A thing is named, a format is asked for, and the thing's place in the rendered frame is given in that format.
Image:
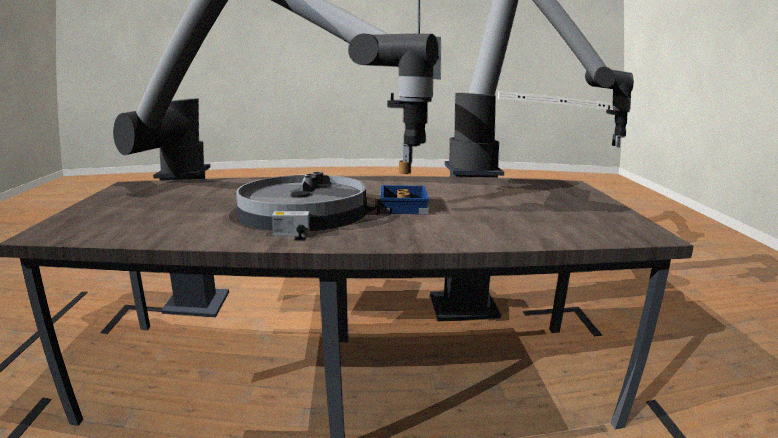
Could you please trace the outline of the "blue open crate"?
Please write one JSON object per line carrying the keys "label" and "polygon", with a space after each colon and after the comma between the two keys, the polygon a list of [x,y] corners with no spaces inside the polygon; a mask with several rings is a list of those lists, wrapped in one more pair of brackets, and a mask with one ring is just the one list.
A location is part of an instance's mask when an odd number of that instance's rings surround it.
{"label": "blue open crate", "polygon": [[[397,198],[398,189],[407,189],[410,198]],[[390,208],[390,214],[419,214],[419,208],[427,208],[429,197],[425,186],[381,185],[382,208]]]}

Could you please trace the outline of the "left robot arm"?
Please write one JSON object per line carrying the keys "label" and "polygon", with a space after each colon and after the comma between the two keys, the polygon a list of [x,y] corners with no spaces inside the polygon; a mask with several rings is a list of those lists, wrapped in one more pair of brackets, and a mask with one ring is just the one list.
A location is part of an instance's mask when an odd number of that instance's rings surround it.
{"label": "left robot arm", "polygon": [[[590,86],[609,87],[613,89],[613,96],[631,98],[632,73],[604,67],[602,59],[557,0],[532,1],[584,66],[585,79]],[[455,132],[449,147],[451,167],[473,171],[498,169],[495,92],[517,4],[518,0],[492,0],[468,92],[471,94],[455,93]]]}

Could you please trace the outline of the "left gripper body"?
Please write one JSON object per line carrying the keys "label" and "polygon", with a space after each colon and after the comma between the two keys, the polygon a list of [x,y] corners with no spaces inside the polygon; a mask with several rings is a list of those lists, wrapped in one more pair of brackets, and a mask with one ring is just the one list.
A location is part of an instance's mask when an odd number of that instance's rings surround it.
{"label": "left gripper body", "polygon": [[[631,109],[631,98],[613,96],[613,110],[610,105],[606,109],[607,114],[615,115],[615,133],[619,136],[626,136],[627,115]],[[615,111],[616,110],[616,111]],[[621,112],[623,111],[623,112]],[[617,124],[618,123],[618,124]]]}

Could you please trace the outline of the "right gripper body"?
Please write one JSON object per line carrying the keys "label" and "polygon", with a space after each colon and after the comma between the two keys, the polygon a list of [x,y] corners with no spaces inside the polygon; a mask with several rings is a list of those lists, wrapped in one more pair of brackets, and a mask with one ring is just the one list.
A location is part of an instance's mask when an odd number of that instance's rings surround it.
{"label": "right gripper body", "polygon": [[394,100],[394,93],[391,93],[387,107],[403,108],[404,144],[426,143],[425,124],[428,102],[432,102],[433,97],[433,77],[399,76],[398,96],[400,101],[391,101]]}

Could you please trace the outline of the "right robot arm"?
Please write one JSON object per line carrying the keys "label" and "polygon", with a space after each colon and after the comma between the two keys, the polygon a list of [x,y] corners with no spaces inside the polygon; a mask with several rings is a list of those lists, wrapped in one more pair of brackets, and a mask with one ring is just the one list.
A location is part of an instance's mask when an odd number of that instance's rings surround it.
{"label": "right robot arm", "polygon": [[[227,1],[191,1],[137,111],[121,113],[115,120],[113,137],[122,155],[161,147],[161,173],[204,168],[203,142],[198,144],[199,98],[172,99]],[[358,65],[399,64],[399,76],[433,77],[438,59],[434,34],[388,34],[326,0],[271,1],[350,43],[349,56]]]}

